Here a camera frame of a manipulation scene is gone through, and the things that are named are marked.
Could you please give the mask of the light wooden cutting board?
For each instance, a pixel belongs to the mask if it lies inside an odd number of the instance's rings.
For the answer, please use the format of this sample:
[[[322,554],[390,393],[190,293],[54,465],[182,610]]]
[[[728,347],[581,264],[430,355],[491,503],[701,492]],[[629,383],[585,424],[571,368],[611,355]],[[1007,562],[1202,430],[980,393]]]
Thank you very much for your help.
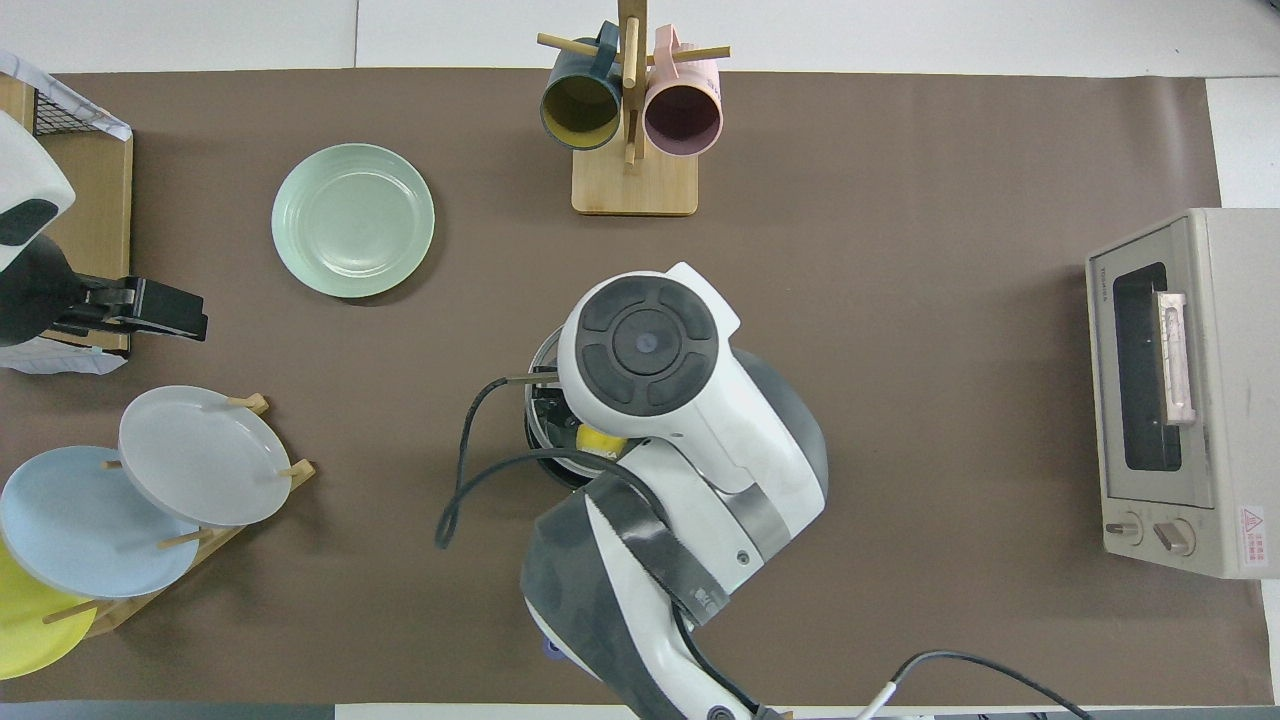
[[[0,73],[0,110],[18,122],[28,135],[35,132],[35,88],[24,81]]]

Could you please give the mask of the white crumpled cloth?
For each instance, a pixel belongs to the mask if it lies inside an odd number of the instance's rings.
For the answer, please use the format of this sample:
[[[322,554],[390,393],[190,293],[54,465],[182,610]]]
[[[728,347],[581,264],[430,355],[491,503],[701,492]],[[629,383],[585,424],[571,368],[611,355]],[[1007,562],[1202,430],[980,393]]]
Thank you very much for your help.
[[[119,354],[97,346],[79,346],[44,337],[20,345],[0,347],[0,368],[31,375],[77,373],[105,375],[125,365]]]

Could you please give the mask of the brown table mat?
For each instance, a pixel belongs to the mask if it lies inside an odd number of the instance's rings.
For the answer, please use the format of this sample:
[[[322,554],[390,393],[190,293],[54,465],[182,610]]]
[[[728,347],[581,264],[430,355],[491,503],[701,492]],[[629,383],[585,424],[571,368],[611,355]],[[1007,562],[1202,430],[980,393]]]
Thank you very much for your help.
[[[260,392],[317,475],[114,632],[0,700],[613,703],[541,652],[518,587],[564,497],[511,468],[433,543],[479,388],[595,283],[695,266],[735,346],[820,423],[823,514],[696,633],[774,706],[863,705],[908,656],[983,655],[1080,705],[1266,705],[1260,588],[1102,543],[1085,255],[1219,202],[1197,79],[730,73],[681,219],[580,217],[544,70],[68,76],[134,129],[133,268],[201,295],[207,341],[120,369],[0,372],[0,482],[111,446],[159,386]],[[426,181],[431,247],[337,299],[274,247],[283,179],[374,143]]]

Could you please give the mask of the pale green plate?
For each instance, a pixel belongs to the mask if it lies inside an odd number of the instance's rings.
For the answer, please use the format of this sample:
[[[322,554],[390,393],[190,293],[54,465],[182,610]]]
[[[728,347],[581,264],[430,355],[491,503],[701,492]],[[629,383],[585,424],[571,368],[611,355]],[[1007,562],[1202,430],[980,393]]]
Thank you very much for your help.
[[[374,143],[311,154],[283,179],[271,209],[271,240],[285,269],[337,299],[367,299],[406,282],[436,225],[421,173]]]

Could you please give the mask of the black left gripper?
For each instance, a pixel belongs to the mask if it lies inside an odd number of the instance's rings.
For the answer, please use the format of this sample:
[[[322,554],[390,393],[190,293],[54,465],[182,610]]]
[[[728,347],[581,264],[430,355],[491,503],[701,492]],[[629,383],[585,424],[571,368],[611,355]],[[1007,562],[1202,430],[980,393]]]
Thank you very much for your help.
[[[33,237],[0,272],[0,346],[22,345],[58,322],[68,334],[174,336],[204,342],[204,299],[137,275],[78,277],[59,246]]]

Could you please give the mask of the pink ribbed mug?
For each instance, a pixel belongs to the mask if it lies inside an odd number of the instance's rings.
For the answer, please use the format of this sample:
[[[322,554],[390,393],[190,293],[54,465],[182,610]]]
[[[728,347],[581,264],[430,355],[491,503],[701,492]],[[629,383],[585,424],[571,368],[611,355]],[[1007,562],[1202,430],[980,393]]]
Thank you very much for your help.
[[[678,40],[675,26],[655,29],[654,65],[648,72],[643,127],[659,151],[692,158],[721,136],[723,106],[717,60],[678,61],[676,53],[694,46]]]

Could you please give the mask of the light blue plate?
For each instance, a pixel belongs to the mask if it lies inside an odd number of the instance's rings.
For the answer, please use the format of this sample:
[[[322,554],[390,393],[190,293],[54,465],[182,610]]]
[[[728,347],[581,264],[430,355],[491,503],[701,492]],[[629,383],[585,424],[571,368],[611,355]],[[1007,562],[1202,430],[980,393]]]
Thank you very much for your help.
[[[70,594],[123,600],[161,591],[195,564],[196,532],[140,493],[114,448],[69,446],[19,465],[0,489],[0,536],[36,579]]]

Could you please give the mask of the wooden mug tree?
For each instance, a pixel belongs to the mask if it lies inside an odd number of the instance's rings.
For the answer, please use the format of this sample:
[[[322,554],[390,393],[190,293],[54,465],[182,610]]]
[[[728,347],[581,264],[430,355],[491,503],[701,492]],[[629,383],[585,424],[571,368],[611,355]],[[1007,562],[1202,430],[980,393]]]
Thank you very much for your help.
[[[617,17],[611,22],[620,27],[616,60],[623,86],[618,132],[608,143],[586,151],[568,149],[553,138],[573,154],[571,205],[584,215],[690,217],[699,205],[699,158],[704,152],[677,158],[659,151],[648,140],[641,120],[648,72],[655,63],[655,31],[660,26],[649,29],[648,0],[616,0],[616,5]],[[558,55],[561,50],[589,54],[591,49],[579,40],[538,36],[540,45],[556,49]],[[730,54],[727,46],[694,45],[690,51],[676,53],[675,59],[718,63]]]

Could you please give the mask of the beige toaster oven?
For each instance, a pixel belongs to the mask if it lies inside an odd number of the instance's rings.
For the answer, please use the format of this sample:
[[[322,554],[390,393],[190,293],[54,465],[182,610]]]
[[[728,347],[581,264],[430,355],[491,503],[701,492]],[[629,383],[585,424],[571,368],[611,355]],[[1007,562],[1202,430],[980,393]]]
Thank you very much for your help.
[[[1085,260],[1105,548],[1280,579],[1280,208],[1190,208]]]

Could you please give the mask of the yellow plate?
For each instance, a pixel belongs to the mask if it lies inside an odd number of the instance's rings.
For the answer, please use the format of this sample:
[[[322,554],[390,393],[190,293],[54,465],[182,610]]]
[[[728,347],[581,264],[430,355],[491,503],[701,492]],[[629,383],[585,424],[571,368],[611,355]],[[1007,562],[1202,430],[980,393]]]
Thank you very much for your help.
[[[38,671],[69,653],[96,619],[93,609],[46,624],[86,600],[28,574],[0,541],[0,680]]]

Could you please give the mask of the white checkered cloth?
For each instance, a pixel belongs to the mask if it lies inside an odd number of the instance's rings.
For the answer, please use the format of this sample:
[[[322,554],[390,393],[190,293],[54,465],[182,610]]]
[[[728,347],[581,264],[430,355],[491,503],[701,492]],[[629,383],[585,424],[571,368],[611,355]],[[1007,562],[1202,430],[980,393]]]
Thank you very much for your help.
[[[28,86],[35,90],[70,90],[72,92],[86,97],[84,95],[74,91],[68,85],[54,78],[47,72],[40,69],[37,65],[17,56],[13,53],[0,49],[0,73],[12,76],[14,78],[24,81]]]

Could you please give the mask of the dark wooden cutting board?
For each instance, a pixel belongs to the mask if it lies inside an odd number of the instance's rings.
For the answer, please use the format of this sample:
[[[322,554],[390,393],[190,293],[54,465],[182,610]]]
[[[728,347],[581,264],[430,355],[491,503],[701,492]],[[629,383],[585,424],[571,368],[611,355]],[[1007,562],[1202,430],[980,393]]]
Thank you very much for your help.
[[[102,132],[44,135],[37,141],[76,191],[46,231],[70,268],[118,279],[131,274],[134,143]]]

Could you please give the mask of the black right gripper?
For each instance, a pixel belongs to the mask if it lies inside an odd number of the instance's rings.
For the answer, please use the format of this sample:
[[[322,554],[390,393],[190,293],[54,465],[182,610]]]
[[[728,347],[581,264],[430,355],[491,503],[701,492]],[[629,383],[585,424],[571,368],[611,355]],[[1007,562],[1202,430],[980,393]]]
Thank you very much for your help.
[[[576,446],[580,425],[559,387],[530,388],[531,446]]]

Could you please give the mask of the dark teal mug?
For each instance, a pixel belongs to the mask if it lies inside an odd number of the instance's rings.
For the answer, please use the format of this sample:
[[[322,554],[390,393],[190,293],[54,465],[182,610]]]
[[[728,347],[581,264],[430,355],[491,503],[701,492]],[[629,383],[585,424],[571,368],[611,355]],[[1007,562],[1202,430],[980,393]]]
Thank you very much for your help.
[[[586,151],[608,143],[620,128],[620,27],[605,20],[595,37],[579,41],[591,51],[559,51],[541,95],[540,118],[552,138]]]

